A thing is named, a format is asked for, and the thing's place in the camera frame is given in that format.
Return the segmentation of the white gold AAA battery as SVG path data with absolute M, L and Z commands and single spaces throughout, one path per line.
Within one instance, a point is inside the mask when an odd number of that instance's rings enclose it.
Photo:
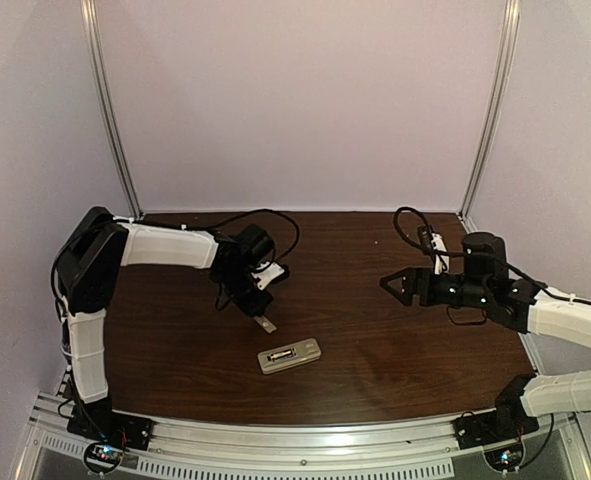
M 294 348 L 284 349 L 280 351 L 275 351 L 270 353 L 267 356 L 267 360 L 269 362 L 277 362 L 281 360 L 286 360 L 290 358 L 294 358 L 297 355 L 297 352 Z

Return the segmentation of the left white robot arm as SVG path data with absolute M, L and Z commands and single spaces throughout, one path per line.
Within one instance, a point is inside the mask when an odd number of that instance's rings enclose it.
M 91 208 L 56 255 L 50 274 L 78 401 L 89 405 L 109 397 L 104 324 L 122 269 L 204 270 L 227 302 L 256 318 L 265 316 L 273 301 L 270 286 L 290 275 L 275 249 L 274 239 L 257 224 L 227 235 L 218 224 L 170 225 Z

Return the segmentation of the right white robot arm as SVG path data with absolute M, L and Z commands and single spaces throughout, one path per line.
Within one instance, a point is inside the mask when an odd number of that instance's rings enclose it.
M 505 242 L 489 232 L 467 234 L 458 257 L 460 273 L 447 269 L 453 253 L 439 238 L 420 245 L 431 268 L 407 267 L 384 276 L 381 287 L 401 304 L 422 307 L 472 308 L 509 330 L 555 337 L 591 349 L 591 301 L 560 292 L 524 273 L 515 278 L 506 260 Z M 518 430 L 530 418 L 565 412 L 591 411 L 591 370 L 515 377 L 498 395 L 498 427 Z

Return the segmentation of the grey remote control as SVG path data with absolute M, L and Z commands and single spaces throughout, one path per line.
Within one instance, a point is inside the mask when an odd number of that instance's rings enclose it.
M 261 372 L 270 375 L 318 361 L 322 350 L 317 340 L 309 338 L 257 354 Z

